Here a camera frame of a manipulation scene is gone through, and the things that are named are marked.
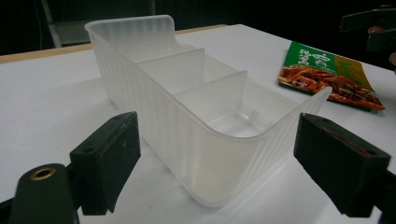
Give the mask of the green seasoning packet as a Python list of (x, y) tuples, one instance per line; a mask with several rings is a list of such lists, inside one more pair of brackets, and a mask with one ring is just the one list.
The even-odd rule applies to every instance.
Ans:
[(378, 111), (386, 109), (360, 62), (298, 42), (290, 43), (278, 81), (310, 93), (331, 87), (331, 101)]

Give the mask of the translucent plastic divided storage box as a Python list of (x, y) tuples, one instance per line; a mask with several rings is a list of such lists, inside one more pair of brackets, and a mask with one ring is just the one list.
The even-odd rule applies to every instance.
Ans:
[(141, 137), (205, 206), (225, 205), (282, 161), (300, 115), (318, 113), (331, 92), (296, 104), (178, 43), (167, 15), (91, 21), (85, 29), (109, 99), (136, 111)]

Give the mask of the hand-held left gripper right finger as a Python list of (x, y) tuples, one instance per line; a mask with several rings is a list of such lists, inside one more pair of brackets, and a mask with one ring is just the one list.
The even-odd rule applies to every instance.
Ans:
[(329, 119), (300, 115), (293, 155), (338, 211), (391, 217), (391, 156)]

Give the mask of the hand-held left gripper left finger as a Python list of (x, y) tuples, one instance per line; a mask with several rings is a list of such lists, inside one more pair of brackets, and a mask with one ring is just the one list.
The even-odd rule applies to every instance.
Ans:
[(136, 112), (119, 114), (70, 152), (78, 180), (77, 204), (86, 216), (113, 212), (141, 156)]

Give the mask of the grey metal stand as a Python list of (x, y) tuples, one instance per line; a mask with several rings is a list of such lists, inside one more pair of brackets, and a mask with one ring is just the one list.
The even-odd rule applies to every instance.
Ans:
[(90, 42), (84, 28), (87, 21), (55, 21), (52, 17), (48, 0), (40, 0), (46, 24), (55, 48), (86, 44)]

